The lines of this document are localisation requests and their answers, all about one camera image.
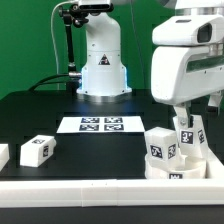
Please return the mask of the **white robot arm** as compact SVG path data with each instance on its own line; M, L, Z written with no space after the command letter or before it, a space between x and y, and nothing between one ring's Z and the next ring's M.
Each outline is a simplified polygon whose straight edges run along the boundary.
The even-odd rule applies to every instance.
M83 89L91 96L118 95L125 88L121 72L120 28L107 13L116 0L80 0L87 12L87 70ZM188 69L190 63L224 55L224 0L165 0L163 6L179 13L152 32L157 45L152 56L151 91L160 103L180 107L209 96L208 108L216 110L224 91L224 62Z

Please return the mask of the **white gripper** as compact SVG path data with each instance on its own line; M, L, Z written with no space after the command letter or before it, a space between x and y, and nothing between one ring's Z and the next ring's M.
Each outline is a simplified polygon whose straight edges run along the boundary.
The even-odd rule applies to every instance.
M219 115L224 96L224 64L213 68L187 71L187 64L209 53L208 46L158 47L152 57L151 92L157 102L175 105L173 118L177 128L191 126L191 103L209 95L207 111Z

